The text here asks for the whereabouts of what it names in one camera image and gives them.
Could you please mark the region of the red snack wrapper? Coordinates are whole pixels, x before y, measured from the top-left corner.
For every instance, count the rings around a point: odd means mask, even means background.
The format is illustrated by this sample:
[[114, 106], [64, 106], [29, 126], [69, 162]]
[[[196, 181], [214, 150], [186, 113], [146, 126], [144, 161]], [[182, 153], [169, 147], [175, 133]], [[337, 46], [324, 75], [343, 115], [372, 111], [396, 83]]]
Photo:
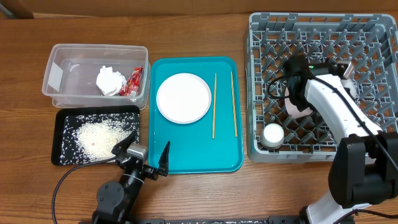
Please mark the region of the red snack wrapper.
[[119, 91], [121, 96], [136, 96], [138, 94], [143, 70], [143, 67], [136, 67], [134, 69], [126, 84]]

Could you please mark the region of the white round plate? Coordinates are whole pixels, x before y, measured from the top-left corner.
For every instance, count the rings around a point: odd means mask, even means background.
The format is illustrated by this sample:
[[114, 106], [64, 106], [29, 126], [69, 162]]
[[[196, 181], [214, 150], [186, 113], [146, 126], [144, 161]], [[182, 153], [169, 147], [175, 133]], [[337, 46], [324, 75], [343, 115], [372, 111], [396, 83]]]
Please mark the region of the white round plate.
[[190, 124], [207, 114], [212, 102], [208, 84], [191, 73], [178, 73], [163, 81], [156, 104], [161, 115], [177, 124]]

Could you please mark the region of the clear plastic bin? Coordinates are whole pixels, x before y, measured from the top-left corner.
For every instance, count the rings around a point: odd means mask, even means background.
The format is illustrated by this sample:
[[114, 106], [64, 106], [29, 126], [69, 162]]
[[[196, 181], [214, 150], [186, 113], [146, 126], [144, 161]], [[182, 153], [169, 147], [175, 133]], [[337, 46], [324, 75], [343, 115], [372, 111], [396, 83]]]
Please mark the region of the clear plastic bin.
[[[142, 67], [139, 89], [133, 96], [106, 96], [96, 85], [103, 68], [126, 79]], [[42, 93], [57, 108], [135, 105], [143, 110], [150, 90], [149, 52], [144, 46], [112, 44], [57, 44], [50, 53]]]

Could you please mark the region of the wooden chopstick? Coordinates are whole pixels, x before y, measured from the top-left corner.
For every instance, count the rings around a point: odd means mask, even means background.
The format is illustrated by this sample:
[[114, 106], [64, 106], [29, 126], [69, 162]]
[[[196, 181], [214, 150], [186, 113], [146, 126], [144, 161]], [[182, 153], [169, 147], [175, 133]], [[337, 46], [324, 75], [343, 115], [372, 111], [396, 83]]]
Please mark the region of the wooden chopstick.
[[214, 89], [213, 89], [213, 119], [212, 119], [212, 139], [215, 139], [215, 121], [216, 121], [216, 89], [217, 89], [217, 74], [215, 73], [215, 78], [214, 78]]
[[233, 72], [230, 73], [231, 76], [231, 97], [232, 97], [232, 105], [233, 105], [233, 119], [234, 119], [234, 136], [238, 136], [238, 129], [237, 129], [237, 121], [236, 121], [236, 103], [235, 103], [235, 96], [234, 96], [234, 79], [233, 79]]

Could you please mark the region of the white napkin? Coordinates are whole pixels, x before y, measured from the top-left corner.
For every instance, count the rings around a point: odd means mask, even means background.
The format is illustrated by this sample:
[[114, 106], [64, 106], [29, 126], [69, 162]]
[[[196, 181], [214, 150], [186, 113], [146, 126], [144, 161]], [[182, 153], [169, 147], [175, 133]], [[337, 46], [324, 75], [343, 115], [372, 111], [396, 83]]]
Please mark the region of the white napkin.
[[118, 95], [126, 83], [125, 76], [114, 72], [112, 67], [102, 66], [96, 78], [96, 85], [104, 96]]

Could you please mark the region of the grey-rimmed white bowl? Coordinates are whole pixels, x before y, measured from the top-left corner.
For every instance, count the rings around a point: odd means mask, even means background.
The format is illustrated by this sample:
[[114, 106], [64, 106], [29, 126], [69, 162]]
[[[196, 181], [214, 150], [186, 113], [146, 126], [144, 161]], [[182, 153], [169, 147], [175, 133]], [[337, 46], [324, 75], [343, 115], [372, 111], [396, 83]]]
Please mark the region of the grey-rimmed white bowl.
[[341, 84], [346, 92], [350, 95], [350, 97], [355, 100], [357, 98], [356, 87], [352, 79], [342, 79]]

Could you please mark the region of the white plastic cup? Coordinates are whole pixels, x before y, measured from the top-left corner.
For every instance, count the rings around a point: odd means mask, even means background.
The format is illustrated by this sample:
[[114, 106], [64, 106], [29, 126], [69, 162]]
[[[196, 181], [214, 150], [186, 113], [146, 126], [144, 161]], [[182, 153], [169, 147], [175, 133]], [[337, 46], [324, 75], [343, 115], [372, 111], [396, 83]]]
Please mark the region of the white plastic cup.
[[284, 142], [284, 130], [279, 124], [268, 124], [260, 135], [261, 144], [267, 149], [278, 149]]

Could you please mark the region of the grey dish rack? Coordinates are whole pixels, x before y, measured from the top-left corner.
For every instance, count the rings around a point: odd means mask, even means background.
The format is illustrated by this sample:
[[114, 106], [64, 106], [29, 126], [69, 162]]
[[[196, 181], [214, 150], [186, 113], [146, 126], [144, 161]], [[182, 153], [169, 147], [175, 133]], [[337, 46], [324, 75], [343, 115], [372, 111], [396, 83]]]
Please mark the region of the grey dish rack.
[[[384, 131], [397, 130], [397, 25], [388, 14], [255, 12], [244, 40], [247, 84], [247, 155], [253, 162], [332, 161], [337, 145], [319, 113], [293, 119], [280, 95], [283, 63], [303, 54], [354, 65], [356, 104]], [[278, 149], [260, 142], [271, 123], [284, 130]]]

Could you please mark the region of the pink bowl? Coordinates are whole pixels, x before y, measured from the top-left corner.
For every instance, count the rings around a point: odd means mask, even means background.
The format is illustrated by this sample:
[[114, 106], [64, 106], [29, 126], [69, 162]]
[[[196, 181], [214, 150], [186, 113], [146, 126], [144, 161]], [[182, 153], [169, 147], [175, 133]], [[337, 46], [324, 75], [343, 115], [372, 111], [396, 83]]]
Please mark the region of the pink bowl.
[[285, 96], [286, 98], [284, 99], [284, 103], [286, 111], [289, 114], [289, 116], [291, 116], [293, 119], [309, 116], [313, 113], [313, 110], [311, 110], [310, 108], [306, 108], [303, 111], [299, 111], [298, 108], [289, 99], [288, 88], [285, 89]]

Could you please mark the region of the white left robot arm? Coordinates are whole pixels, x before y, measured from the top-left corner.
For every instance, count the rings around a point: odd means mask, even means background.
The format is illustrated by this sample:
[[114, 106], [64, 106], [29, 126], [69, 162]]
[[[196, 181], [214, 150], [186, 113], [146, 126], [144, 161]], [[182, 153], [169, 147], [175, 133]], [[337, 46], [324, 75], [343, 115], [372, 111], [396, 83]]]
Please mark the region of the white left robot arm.
[[170, 142], [161, 153], [158, 167], [146, 164], [147, 149], [133, 142], [136, 135], [117, 143], [112, 153], [116, 156], [116, 165], [124, 172], [119, 181], [103, 184], [96, 194], [97, 208], [93, 212], [92, 223], [135, 223], [131, 209], [146, 179], [157, 180], [169, 173]]

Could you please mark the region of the black tray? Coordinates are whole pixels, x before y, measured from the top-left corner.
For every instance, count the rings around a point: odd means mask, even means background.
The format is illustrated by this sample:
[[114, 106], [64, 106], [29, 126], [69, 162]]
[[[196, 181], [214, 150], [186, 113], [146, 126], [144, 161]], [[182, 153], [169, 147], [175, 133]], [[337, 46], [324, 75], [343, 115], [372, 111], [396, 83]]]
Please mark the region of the black tray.
[[140, 109], [136, 106], [105, 106], [91, 108], [67, 108], [60, 110], [55, 117], [55, 128], [53, 134], [51, 161], [55, 166], [58, 164], [58, 156], [60, 155], [60, 141], [62, 137], [62, 125], [67, 116], [85, 115], [85, 114], [113, 114], [113, 113], [138, 113]]

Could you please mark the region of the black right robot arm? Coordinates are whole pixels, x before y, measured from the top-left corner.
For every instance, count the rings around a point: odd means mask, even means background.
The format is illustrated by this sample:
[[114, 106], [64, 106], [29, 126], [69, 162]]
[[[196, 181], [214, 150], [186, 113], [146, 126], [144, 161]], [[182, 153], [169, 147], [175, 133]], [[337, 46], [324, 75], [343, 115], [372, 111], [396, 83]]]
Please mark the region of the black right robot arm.
[[310, 64], [304, 55], [282, 66], [288, 114], [318, 112], [338, 145], [328, 192], [303, 207], [296, 223], [354, 223], [354, 214], [397, 197], [397, 133], [383, 131], [355, 103], [343, 85], [352, 69], [349, 61]]

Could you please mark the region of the teal serving tray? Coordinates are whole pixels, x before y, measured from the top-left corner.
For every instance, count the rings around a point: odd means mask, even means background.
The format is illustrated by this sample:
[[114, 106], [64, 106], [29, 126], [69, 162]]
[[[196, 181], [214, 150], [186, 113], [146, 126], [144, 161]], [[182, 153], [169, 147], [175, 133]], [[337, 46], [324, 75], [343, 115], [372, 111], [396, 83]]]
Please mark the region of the teal serving tray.
[[[231, 76], [238, 136], [234, 136]], [[191, 73], [210, 87], [212, 102], [207, 114], [190, 124], [177, 124], [165, 119], [156, 104], [161, 83], [178, 73]], [[212, 139], [213, 89], [217, 74], [215, 139]], [[235, 62], [225, 56], [163, 58], [151, 70], [149, 106], [149, 155], [151, 166], [158, 167], [164, 146], [170, 141], [169, 172], [199, 174], [234, 172], [243, 164], [243, 125], [239, 99], [238, 71]]]

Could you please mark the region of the spilled rice pile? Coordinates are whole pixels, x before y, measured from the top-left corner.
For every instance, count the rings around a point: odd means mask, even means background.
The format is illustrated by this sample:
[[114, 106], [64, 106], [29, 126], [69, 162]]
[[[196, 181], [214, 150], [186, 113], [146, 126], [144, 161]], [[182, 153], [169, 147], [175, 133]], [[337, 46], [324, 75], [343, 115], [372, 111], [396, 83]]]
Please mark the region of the spilled rice pile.
[[139, 143], [138, 113], [85, 114], [67, 116], [62, 125], [58, 164], [78, 165], [114, 156], [113, 147], [130, 134]]

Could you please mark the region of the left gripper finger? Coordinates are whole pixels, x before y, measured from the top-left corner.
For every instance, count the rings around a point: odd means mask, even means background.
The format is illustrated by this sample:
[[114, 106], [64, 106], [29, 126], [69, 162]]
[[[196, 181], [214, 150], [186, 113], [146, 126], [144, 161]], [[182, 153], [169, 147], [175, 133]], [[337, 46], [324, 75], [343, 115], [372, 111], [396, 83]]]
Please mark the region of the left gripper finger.
[[116, 145], [114, 145], [114, 147], [112, 148], [112, 153], [115, 156], [118, 156], [121, 152], [127, 152], [127, 148], [134, 143], [135, 139], [137, 137], [136, 132], [132, 132], [129, 136], [127, 136], [126, 138], [124, 138], [122, 141], [120, 141], [119, 143], [117, 143]]
[[169, 150], [170, 150], [170, 141], [168, 141], [164, 147], [162, 155], [159, 159], [159, 167], [157, 172], [159, 175], [167, 177], [169, 174]]

